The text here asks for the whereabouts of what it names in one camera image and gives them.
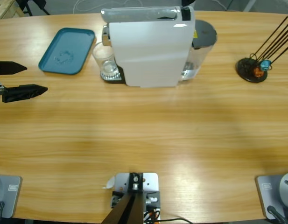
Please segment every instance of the metal rod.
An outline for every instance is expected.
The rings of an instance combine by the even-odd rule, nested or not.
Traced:
[[[286,32],[272,45],[272,47],[270,47],[270,48],[263,54],[263,56],[260,56],[260,57],[259,57],[259,60],[260,60],[261,58],[264,59],[267,54],[270,54],[271,50],[276,46],[276,44],[278,44],[280,41],[282,41],[283,37],[284,37],[287,33],[288,33],[288,29],[287,29]]]
[[[286,28],[288,27],[288,24],[284,27],[284,29],[277,35],[277,37],[270,43],[270,45],[262,52],[262,54],[259,56],[259,58],[262,57],[262,55],[264,55],[265,53],[267,53],[267,49],[270,48],[271,45],[274,44],[274,42],[278,39],[278,37],[286,30]]]
[[[274,59],[273,60],[273,62],[271,62],[271,64],[270,65],[272,65],[279,57],[281,57],[282,56],[282,54],[284,54],[286,51],[288,50],[288,47],[286,47],[286,49],[284,49],[283,50],[283,52],[282,53],[280,53],[280,55],[279,56],[277,56],[277,58],[276,59]]]
[[[267,59],[269,59],[271,56],[273,56],[282,46],[285,45],[285,43],[288,42],[288,38],[287,38],[287,37],[288,37],[288,35],[282,40],[282,42],[280,42],[280,43],[276,46],[275,49],[273,49],[273,52],[266,57]]]
[[[284,18],[284,20],[280,23],[280,25],[274,30],[274,32],[267,38],[267,40],[261,45],[261,47],[256,51],[255,55],[258,53],[258,51],[266,44],[266,42],[272,37],[272,35],[280,28],[280,26],[285,22],[285,20],[288,18],[288,15]]]

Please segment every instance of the table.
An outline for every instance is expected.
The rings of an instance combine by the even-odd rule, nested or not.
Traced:
[[[112,192],[102,187],[113,175],[157,172],[163,218],[264,218],[255,177],[288,172],[288,52],[260,84],[234,65],[284,16],[197,12],[217,44],[194,80],[152,89],[104,83],[91,55],[73,76],[38,69],[63,27],[92,29],[100,41],[99,14],[0,20],[0,60],[28,67],[0,81],[49,88],[0,102],[0,175],[23,178],[15,217],[100,223]]]

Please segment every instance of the metal bracket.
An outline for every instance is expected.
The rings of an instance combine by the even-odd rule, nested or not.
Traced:
[[[114,208],[124,195],[138,191],[142,192],[144,196],[144,214],[152,210],[160,211],[161,201],[157,173],[118,173],[115,176],[111,208]]]
[[[11,218],[15,212],[21,177],[0,175],[0,217]]]
[[[261,199],[264,215],[275,220],[275,216],[269,212],[268,207],[272,206],[283,217],[288,219],[288,208],[280,198],[280,184],[284,175],[258,176],[256,178],[257,188]]]

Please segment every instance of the chair leg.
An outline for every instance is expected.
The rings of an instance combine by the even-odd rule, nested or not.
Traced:
[[[43,8],[42,11],[45,12],[46,15],[50,15],[50,14],[48,13],[48,11],[45,10],[45,8]]]
[[[28,6],[28,1],[26,2],[26,8],[27,8],[27,11],[28,11],[29,16],[33,16],[32,12],[31,12],[31,9],[30,9],[30,7]]]

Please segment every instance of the gray floor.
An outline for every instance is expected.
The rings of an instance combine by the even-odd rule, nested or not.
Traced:
[[[72,14],[77,0],[46,0],[46,9],[51,14]],[[218,0],[225,7],[231,0]],[[97,13],[102,8],[139,7],[143,6],[176,6],[181,0],[79,0],[75,13]],[[233,0],[230,10],[243,11],[248,0]],[[37,5],[30,1],[33,15],[45,15]],[[224,8],[213,0],[196,0],[195,10],[224,11]],[[257,0],[251,12],[288,14],[288,0]]]

